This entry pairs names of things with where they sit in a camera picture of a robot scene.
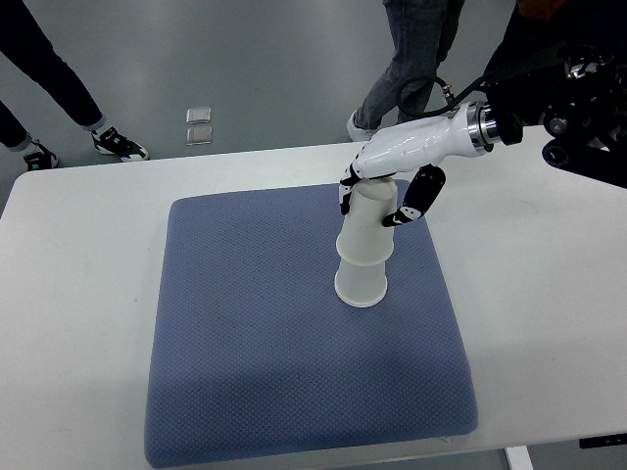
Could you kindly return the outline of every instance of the stacked paper cups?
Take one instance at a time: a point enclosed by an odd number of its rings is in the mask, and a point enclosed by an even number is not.
[[[394,251],[394,227],[384,227],[381,220],[396,211],[397,198],[392,178],[365,179],[353,188],[351,210],[335,244],[341,258],[335,292],[350,306],[374,306],[385,297],[385,261]]]

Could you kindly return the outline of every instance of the blue cushion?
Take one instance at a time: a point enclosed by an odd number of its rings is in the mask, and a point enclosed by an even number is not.
[[[476,427],[426,222],[396,229],[388,292],[370,308],[335,294],[341,226],[337,185],[172,205],[146,410],[153,467]]]

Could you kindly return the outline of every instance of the gray floor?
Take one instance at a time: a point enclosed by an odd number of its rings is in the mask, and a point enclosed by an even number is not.
[[[109,123],[152,159],[347,142],[348,116],[392,53],[378,1],[25,2]],[[481,74],[512,3],[466,0],[456,44],[440,68],[457,91]],[[0,99],[62,166],[116,162],[97,154],[89,135],[4,56],[0,70]],[[440,105],[434,98],[430,107]],[[198,106],[212,107],[214,141],[189,147],[185,112]],[[384,123],[394,121],[387,116]],[[1,146],[0,159],[1,211],[25,163]],[[627,468],[626,446],[580,450],[572,442],[529,450],[537,470]],[[490,451],[360,468],[501,470],[506,459]]]

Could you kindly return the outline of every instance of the white robotic hand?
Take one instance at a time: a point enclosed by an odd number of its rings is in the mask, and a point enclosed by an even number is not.
[[[444,186],[438,167],[447,156],[478,157],[492,150],[495,138],[490,109],[482,102],[464,103],[454,116],[413,120],[382,129],[365,144],[340,180],[340,211],[351,208],[353,187],[362,179],[390,176],[399,171],[418,172],[399,209],[381,223],[395,226],[421,218]]]

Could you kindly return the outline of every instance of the sneaker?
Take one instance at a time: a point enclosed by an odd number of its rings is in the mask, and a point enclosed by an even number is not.
[[[24,161],[28,165],[28,171],[56,168],[59,164],[57,156],[41,145],[38,140],[32,143],[37,146],[39,150],[32,154],[24,155]]]
[[[128,140],[111,126],[96,138],[92,133],[94,147],[103,155],[117,155],[123,162],[141,162],[148,160],[148,152],[141,145]]]
[[[349,136],[353,142],[367,142],[372,138],[374,133],[378,129],[362,129],[355,125],[355,114],[357,111],[353,111],[349,121],[346,123],[346,130],[349,131]]]

